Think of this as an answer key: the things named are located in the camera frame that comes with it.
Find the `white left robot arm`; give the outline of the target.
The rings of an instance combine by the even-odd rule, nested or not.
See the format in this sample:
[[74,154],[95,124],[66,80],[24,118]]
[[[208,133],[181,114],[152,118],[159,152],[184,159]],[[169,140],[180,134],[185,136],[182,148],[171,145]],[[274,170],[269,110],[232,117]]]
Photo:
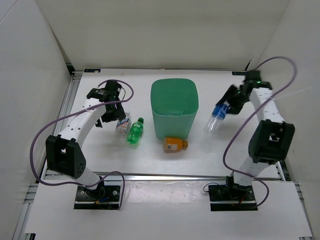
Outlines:
[[101,128],[102,123],[126,117],[118,102],[121,89],[116,80],[107,80],[103,88],[91,89],[82,105],[84,112],[77,114],[64,130],[57,136],[50,135],[45,142],[48,169],[83,185],[93,200],[103,198],[105,188],[99,182],[101,178],[88,169],[82,146],[94,126]]

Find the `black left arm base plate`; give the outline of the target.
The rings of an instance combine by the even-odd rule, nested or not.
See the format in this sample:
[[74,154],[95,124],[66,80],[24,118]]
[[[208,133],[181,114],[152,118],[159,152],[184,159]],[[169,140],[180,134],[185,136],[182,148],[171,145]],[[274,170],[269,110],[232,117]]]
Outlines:
[[78,186],[73,208],[75,210],[119,210],[123,187],[120,183],[98,184],[96,189]]

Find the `white orange label clear bottle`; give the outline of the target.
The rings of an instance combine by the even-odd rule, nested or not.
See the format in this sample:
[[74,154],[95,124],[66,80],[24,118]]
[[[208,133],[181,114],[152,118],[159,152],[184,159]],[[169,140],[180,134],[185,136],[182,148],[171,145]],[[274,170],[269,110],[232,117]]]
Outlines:
[[115,127],[115,144],[119,147],[124,147],[127,141],[127,135],[131,128],[131,113],[125,112],[125,118],[119,120]]

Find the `blue label clear bottle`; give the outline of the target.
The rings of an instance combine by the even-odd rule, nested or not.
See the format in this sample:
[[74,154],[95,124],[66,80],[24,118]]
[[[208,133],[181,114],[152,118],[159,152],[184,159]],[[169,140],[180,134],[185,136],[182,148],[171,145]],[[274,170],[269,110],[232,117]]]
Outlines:
[[222,103],[222,104],[217,104],[211,115],[210,118],[206,124],[206,126],[204,127],[204,130],[208,133],[213,132],[215,130],[217,130],[219,128],[219,126],[221,125],[221,123],[224,121],[227,113],[229,110],[229,105]]

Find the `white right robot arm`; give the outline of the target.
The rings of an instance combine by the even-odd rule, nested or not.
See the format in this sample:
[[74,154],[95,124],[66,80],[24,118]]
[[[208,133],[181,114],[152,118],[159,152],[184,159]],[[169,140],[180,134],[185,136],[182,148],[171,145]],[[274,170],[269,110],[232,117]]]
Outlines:
[[239,114],[244,104],[250,102],[258,119],[258,126],[248,144],[248,157],[239,169],[233,170],[224,188],[230,200],[238,199],[255,177],[284,160],[289,151],[295,126],[285,122],[272,94],[271,84],[261,79],[260,71],[250,70],[245,73],[241,85],[231,85],[227,89],[212,112],[214,117],[223,120],[228,114]]

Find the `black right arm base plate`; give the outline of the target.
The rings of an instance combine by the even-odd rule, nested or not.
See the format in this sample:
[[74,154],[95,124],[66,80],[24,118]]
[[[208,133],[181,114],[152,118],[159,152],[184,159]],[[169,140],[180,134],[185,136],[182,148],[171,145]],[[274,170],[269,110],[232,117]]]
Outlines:
[[209,194],[211,212],[257,211],[257,202],[252,187],[248,190],[229,189],[226,185],[210,182],[203,186]]

